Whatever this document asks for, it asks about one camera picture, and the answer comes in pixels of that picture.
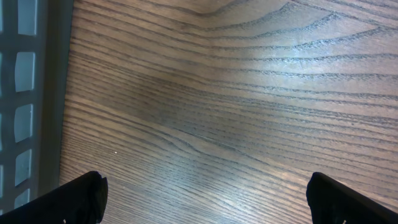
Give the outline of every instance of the wood grain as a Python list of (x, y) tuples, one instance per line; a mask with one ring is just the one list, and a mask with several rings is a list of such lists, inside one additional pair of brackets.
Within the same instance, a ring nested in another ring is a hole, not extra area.
[(61, 184), (103, 223), (311, 223), (324, 172), (398, 212), (398, 1), (75, 0)]

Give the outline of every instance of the wooden surface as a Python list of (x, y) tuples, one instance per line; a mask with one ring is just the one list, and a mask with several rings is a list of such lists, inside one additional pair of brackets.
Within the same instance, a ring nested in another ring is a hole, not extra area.
[(398, 212), (398, 1), (75, 0), (61, 184), (103, 223), (311, 223), (324, 172)]

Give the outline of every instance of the gray plastic basket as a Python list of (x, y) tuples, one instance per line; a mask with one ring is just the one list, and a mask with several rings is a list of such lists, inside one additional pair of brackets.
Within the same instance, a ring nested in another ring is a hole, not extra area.
[(0, 0), (0, 214), (58, 187), (71, 0)]

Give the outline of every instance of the wooden table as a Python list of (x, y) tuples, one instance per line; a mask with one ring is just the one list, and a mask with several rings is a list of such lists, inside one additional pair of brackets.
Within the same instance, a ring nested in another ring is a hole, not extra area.
[(323, 172), (398, 212), (398, 1), (75, 0), (61, 184), (103, 223), (311, 223)]

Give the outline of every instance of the brown wood tabletop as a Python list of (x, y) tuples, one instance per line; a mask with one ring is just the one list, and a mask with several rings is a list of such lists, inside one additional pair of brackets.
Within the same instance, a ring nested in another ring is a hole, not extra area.
[(397, 0), (75, 0), (61, 184), (103, 223), (311, 223), (320, 171), (398, 212)]

